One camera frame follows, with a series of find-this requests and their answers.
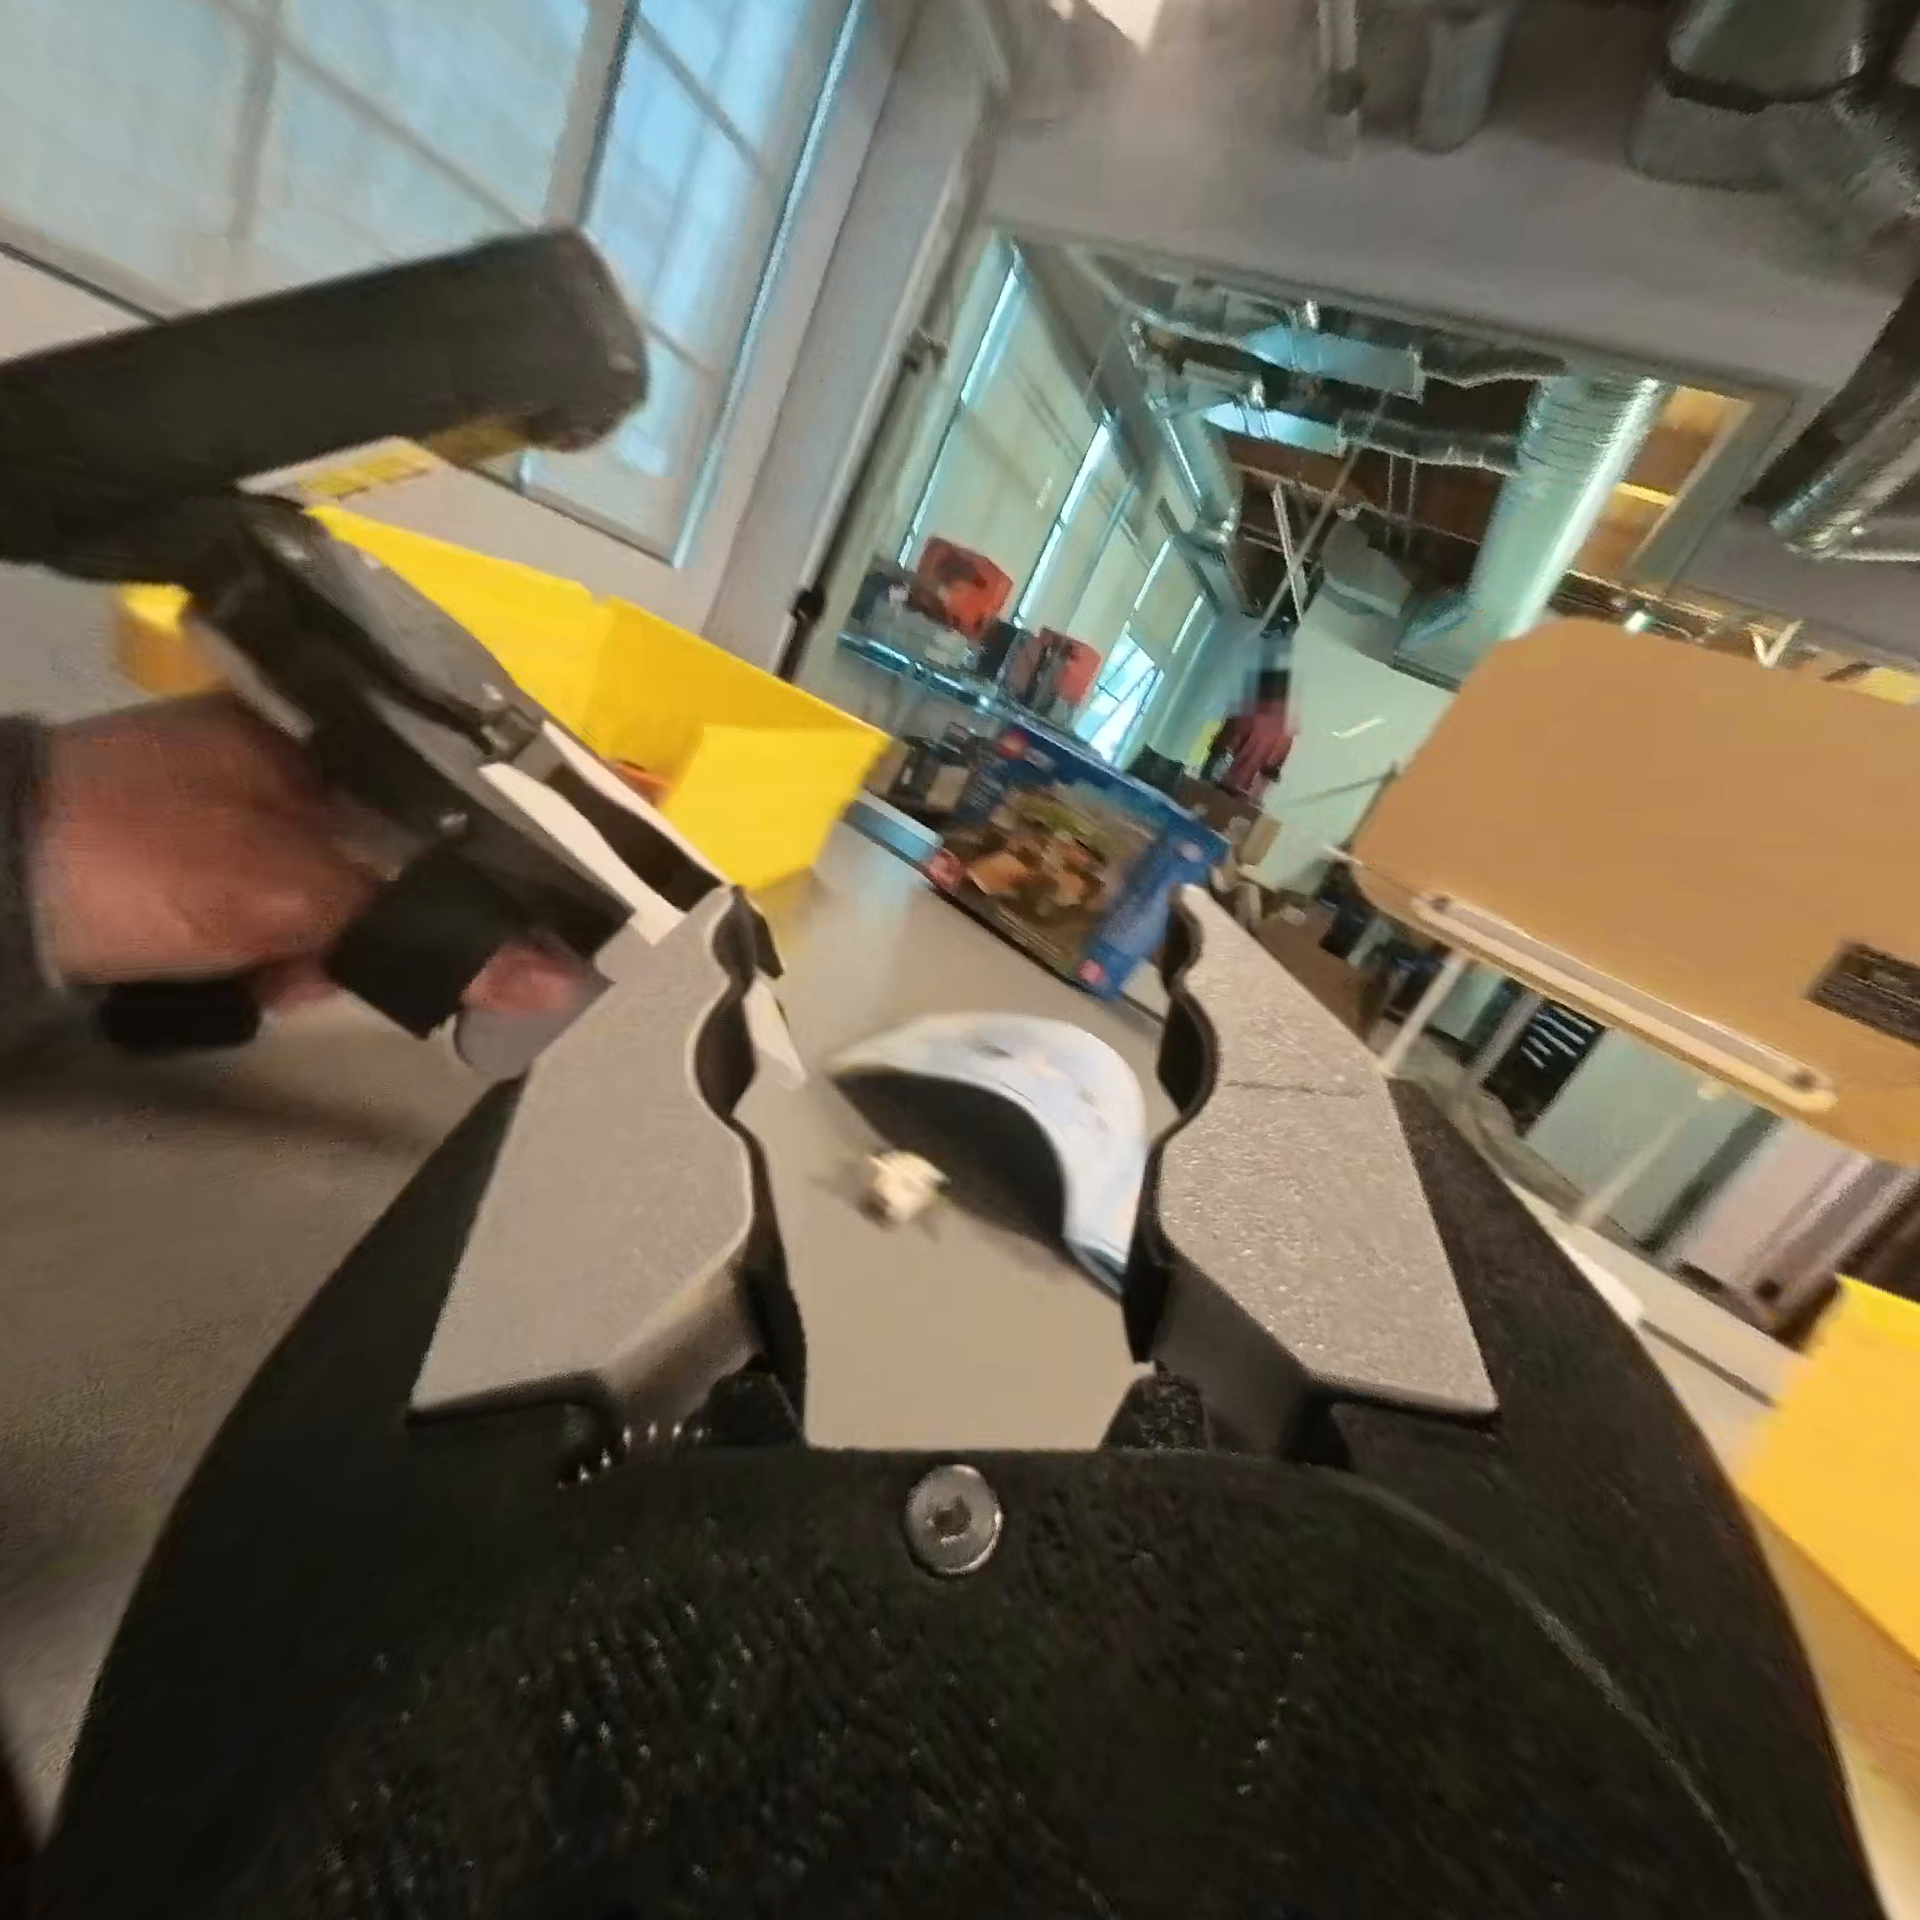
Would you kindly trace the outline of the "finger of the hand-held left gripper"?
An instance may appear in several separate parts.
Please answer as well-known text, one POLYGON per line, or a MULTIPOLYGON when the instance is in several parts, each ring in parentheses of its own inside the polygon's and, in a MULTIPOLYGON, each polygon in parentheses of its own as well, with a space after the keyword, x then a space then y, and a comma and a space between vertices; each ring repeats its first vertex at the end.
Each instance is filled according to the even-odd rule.
MULTIPOLYGON (((715 893, 743 893, 724 869, 692 849, 685 829, 665 820, 654 798, 644 798, 610 760, 598 760, 565 723, 538 730, 545 772, 538 784, 558 798, 558 825, 550 831, 630 909, 623 934, 598 947, 598 966, 619 976, 636 947, 660 947, 676 922, 715 893)), ((802 1087, 802 1056, 788 1035, 788 1011, 780 996, 785 955, 746 898, 753 934, 753 985, 743 996, 746 1038, 757 1065, 780 1087, 802 1087)))
POLYGON ((689 838, 604 760, 483 760, 473 869, 558 947, 665 945, 689 917, 689 838))

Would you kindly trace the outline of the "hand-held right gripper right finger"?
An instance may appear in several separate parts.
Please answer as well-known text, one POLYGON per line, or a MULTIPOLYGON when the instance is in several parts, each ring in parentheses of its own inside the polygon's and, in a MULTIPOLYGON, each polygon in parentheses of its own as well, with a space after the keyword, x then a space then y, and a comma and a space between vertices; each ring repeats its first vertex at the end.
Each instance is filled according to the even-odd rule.
POLYGON ((1164 990, 1170 1124, 1124 1274, 1132 1359, 1252 1456, 1329 1405, 1487 1425, 1496 1381, 1373 1047, 1200 889, 1167 909, 1164 990))

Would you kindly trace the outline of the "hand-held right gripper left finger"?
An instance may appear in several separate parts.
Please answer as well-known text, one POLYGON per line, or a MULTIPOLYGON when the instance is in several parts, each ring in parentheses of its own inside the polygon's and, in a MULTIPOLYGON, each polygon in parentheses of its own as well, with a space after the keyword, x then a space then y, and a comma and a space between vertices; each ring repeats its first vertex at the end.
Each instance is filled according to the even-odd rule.
POLYGON ((802 1425, 802 1305, 743 1113, 757 1087, 802 1087, 771 964, 737 889, 604 955, 610 990, 518 1081, 412 1420, 585 1405, 630 1450, 761 1374, 802 1425))

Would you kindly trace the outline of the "yellow plastic bin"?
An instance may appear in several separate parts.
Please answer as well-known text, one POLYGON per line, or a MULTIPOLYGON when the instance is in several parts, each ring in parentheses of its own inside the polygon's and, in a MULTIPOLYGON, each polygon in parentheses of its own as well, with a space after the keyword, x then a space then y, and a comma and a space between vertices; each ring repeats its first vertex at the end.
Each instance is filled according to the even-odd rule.
POLYGON ((527 562, 320 507, 323 527, 478 637, 550 717, 737 889, 812 869, 884 752, 874 723, 728 651, 527 562))
POLYGON ((1740 1498, 1904 1662, 1920 1656, 1920 1305, 1842 1283, 1787 1396, 1758 1425, 1740 1498))

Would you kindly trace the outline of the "lego instruction booklet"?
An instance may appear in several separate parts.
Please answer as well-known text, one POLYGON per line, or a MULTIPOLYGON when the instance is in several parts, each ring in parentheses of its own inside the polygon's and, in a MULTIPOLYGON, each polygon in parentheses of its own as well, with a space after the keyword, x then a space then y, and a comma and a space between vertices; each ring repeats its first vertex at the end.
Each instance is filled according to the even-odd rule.
POLYGON ((884 1148, 948 1174, 939 1213, 1050 1245, 1124 1296, 1145 1104, 1125 1056, 1076 1025, 928 1011, 841 1047, 826 1081, 884 1148))

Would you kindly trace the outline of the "white lego minifigure torso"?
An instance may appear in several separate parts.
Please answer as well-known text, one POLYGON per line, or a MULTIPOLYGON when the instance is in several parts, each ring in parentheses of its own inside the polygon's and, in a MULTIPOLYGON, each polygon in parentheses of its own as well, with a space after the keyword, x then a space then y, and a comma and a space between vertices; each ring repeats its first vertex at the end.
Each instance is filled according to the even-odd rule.
POLYGON ((948 1174, 909 1148, 884 1148, 837 1179, 854 1213, 884 1234, 922 1228, 948 1204, 948 1174))

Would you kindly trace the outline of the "blue lego box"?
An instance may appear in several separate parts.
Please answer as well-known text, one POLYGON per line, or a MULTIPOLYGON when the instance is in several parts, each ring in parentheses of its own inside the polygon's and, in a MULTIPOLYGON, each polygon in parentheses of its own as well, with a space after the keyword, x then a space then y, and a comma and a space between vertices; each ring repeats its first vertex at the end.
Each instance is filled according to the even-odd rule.
POLYGON ((1116 772, 1065 733, 1004 723, 973 752, 939 843, 932 893, 1086 996, 1157 964, 1170 898, 1226 865, 1226 831, 1116 772))

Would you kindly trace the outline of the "person's left forearm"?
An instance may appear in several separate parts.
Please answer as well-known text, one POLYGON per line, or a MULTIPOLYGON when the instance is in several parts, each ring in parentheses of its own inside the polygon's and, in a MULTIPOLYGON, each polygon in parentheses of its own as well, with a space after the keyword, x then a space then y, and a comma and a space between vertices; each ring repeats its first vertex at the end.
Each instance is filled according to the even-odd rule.
POLYGON ((0 1047, 17 1055, 61 1003, 65 976, 50 959, 39 909, 50 730, 24 715, 0 717, 0 1047))

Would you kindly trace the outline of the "person's left hand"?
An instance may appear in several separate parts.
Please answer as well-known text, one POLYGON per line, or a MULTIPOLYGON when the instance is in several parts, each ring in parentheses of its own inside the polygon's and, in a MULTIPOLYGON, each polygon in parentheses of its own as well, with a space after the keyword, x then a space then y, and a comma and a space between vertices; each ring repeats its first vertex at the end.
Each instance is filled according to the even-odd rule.
POLYGON ((50 730, 39 909, 65 996, 250 976, 278 1020, 374 880, 295 737, 229 696, 50 730))

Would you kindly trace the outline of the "black pole stand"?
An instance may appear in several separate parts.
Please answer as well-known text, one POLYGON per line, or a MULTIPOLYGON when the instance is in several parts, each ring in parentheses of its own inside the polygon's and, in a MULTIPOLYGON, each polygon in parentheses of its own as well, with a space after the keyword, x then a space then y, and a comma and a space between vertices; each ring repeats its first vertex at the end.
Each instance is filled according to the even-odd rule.
POLYGON ((884 391, 884 398, 876 398, 876 408, 874 408, 874 419, 866 419, 866 430, 859 439, 859 461, 854 461, 854 472, 847 472, 841 500, 833 507, 833 523, 826 523, 826 532, 820 543, 820 561, 807 562, 807 581, 802 581, 802 591, 788 606, 788 628, 785 628, 780 666, 771 666, 780 684, 800 684, 807 646, 812 646, 812 633, 824 622, 824 608, 826 608, 826 585, 833 585, 833 572, 837 572, 837 562, 847 555, 859 506, 862 506, 862 495, 874 486, 874 466, 876 466, 896 414, 911 408, 922 375, 939 368, 940 354, 948 354, 948 344, 932 339, 928 323, 909 331, 909 339, 903 339, 903 349, 892 361, 888 391, 884 391))

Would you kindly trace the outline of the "long metal storage shelf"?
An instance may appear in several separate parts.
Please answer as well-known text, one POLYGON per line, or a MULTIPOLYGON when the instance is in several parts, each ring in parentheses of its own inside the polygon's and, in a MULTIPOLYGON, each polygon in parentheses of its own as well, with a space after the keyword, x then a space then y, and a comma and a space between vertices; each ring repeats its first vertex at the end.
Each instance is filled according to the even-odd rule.
POLYGON ((1124 543, 1116 562, 1095 562, 1065 612, 1025 612, 1014 596, 1004 621, 973 646, 911 606, 911 571, 874 562, 854 591, 833 666, 862 699, 884 706, 896 737, 969 733, 998 723, 1041 723, 1124 768, 1145 715, 1175 684, 1218 606, 1199 572, 1167 555, 1135 562, 1124 543), (1039 628, 1101 651, 1101 674, 1076 708, 1030 708, 1039 628))

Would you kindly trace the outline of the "wooden book stand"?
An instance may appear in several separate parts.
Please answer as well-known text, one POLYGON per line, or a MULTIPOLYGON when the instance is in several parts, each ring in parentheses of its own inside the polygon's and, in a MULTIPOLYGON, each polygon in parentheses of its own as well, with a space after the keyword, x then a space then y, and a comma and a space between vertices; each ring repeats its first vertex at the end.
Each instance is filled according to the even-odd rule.
POLYGON ((1516 990, 1447 1119, 1695 1420, 1746 1435, 1915 1191, 1915 708, 1592 621, 1499 646, 1344 843, 1516 990))

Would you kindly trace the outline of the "large grid window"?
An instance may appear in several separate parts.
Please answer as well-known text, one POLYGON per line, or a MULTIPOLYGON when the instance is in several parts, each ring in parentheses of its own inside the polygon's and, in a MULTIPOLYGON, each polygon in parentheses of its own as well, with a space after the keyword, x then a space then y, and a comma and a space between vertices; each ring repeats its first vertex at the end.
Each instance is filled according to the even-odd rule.
POLYGON ((3 237, 150 308, 585 231, 646 398, 515 490, 685 561, 862 4, 3 0, 3 237))

